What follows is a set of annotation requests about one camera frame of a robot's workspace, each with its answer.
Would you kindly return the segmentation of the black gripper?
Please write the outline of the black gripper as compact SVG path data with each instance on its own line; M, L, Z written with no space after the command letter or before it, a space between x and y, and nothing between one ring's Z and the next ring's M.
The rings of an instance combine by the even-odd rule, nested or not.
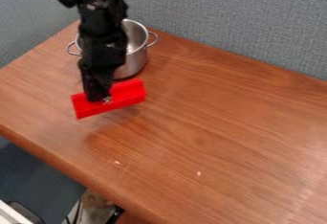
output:
M123 28L129 6L125 0L87 0L79 6L79 36L83 39L79 70L87 100L105 101L115 70L126 64L129 37Z

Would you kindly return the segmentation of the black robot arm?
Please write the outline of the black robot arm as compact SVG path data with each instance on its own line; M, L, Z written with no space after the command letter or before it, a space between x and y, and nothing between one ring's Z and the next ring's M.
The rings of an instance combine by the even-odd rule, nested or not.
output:
M126 0L58 0L77 7L82 38L78 62L87 100L111 101L110 90L117 69L126 64L129 37L123 28L129 5Z

